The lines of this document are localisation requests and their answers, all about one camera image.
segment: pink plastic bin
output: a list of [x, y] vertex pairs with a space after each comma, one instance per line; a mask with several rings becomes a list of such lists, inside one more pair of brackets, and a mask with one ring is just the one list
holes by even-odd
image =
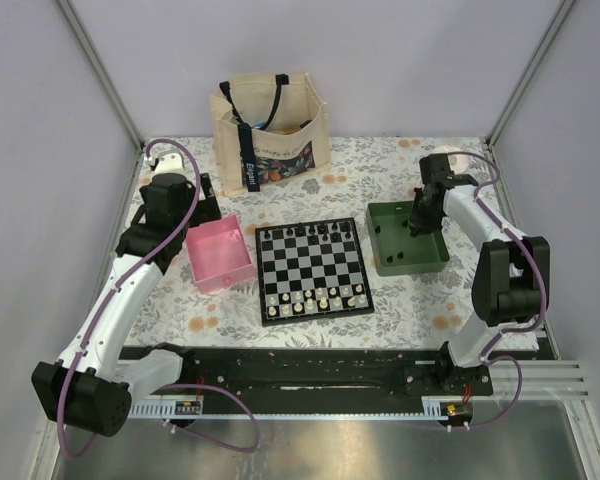
[[201, 293], [255, 278], [256, 269], [235, 215], [190, 229], [186, 242], [193, 279]]

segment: green tray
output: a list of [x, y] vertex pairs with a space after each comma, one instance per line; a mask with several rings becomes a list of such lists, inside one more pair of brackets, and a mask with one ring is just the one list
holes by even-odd
[[409, 228], [402, 226], [409, 220], [412, 208], [413, 202], [370, 203], [367, 208], [373, 257], [382, 277], [440, 272], [449, 261], [442, 232], [413, 238]]

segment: floral tablecloth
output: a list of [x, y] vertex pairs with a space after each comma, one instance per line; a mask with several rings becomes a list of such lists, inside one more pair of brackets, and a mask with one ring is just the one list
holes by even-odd
[[[144, 304], [127, 345], [166, 341], [190, 346], [437, 349], [469, 317], [478, 252], [457, 224], [445, 219], [443, 234], [451, 260], [441, 273], [380, 277], [364, 219], [371, 202], [413, 198], [413, 188], [420, 184], [421, 157], [441, 145], [481, 152], [477, 138], [333, 138], [330, 171], [234, 197], [222, 194], [213, 139], [178, 140], [191, 150], [200, 170], [211, 175], [222, 214], [238, 216], [254, 262], [257, 227], [354, 217], [375, 313], [262, 327], [257, 280], [202, 295], [193, 283], [184, 247]], [[169, 148], [156, 146], [152, 153]], [[193, 177], [189, 165], [187, 171]], [[477, 161], [469, 173], [478, 181], [489, 175]], [[151, 176], [148, 166], [143, 166], [139, 186], [149, 183]], [[498, 208], [493, 190], [487, 190], [485, 197]], [[140, 203], [136, 190], [127, 224]], [[516, 335], [499, 348], [536, 349], [537, 341], [533, 334]]]

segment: canvas bag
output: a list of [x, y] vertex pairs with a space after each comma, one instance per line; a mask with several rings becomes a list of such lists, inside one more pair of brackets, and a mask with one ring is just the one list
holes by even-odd
[[327, 104], [308, 74], [234, 77], [211, 96], [211, 115], [225, 195], [330, 168]]

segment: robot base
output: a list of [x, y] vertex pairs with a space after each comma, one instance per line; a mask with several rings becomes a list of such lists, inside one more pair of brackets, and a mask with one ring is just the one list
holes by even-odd
[[404, 368], [404, 382], [408, 396], [463, 396], [471, 385], [471, 395], [493, 395], [489, 368], [461, 368], [453, 365], [449, 345], [445, 342], [435, 363], [422, 363]]

